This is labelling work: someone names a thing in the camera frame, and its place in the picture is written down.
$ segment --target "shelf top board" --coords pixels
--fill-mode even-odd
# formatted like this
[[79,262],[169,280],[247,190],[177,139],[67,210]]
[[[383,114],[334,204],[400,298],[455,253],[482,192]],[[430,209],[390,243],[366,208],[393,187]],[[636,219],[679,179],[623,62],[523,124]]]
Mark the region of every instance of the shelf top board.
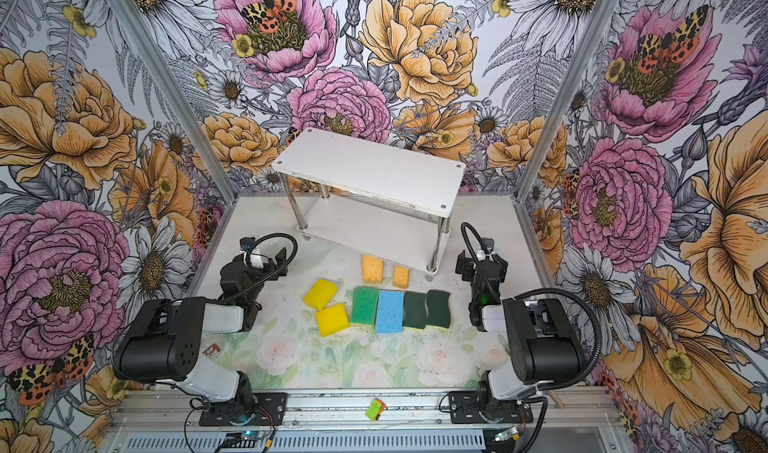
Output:
[[466,165],[307,128],[272,167],[293,177],[446,218],[451,215]]

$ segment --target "blue sponge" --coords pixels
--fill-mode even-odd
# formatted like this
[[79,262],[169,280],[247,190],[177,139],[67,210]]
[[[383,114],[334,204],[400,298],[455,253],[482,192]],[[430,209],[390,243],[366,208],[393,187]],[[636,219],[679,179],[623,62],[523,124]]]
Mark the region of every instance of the blue sponge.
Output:
[[376,332],[402,333],[402,291],[379,292],[379,309],[376,311]]

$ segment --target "dark green sponge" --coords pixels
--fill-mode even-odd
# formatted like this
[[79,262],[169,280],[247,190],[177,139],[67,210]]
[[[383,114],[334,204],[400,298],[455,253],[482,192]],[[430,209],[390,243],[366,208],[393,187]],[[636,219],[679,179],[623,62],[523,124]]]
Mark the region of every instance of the dark green sponge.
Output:
[[403,300],[403,328],[424,329],[427,326],[426,298],[426,293],[406,292]]
[[379,289],[358,286],[352,297],[352,317],[354,325],[372,325],[376,319],[376,307],[379,305]]
[[451,327],[451,308],[448,306],[450,296],[450,293],[439,289],[427,292],[427,325],[442,329]]

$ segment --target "shelf bottom board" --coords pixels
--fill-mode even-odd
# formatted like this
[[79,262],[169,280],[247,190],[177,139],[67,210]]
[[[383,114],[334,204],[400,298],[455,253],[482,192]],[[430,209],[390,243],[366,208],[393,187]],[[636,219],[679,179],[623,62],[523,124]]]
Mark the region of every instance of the shelf bottom board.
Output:
[[[319,198],[304,218],[305,235],[434,274],[427,265],[437,241],[437,224],[334,194]],[[438,269],[449,234],[440,241]]]

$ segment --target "yellow sponge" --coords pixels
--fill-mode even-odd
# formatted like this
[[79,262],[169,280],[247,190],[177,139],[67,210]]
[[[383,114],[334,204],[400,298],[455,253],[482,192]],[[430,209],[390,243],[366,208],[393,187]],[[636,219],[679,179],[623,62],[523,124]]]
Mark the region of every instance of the yellow sponge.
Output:
[[304,295],[303,302],[314,309],[323,309],[336,294],[338,288],[327,279],[318,279],[310,291]]
[[317,329],[320,330],[321,338],[350,328],[350,321],[347,319],[346,310],[341,303],[329,306],[315,313],[315,319],[317,320]]
[[395,265],[395,274],[392,275],[392,285],[396,288],[408,288],[408,274],[410,271],[410,269]]
[[370,284],[382,282],[384,262],[375,256],[362,256],[362,281]]

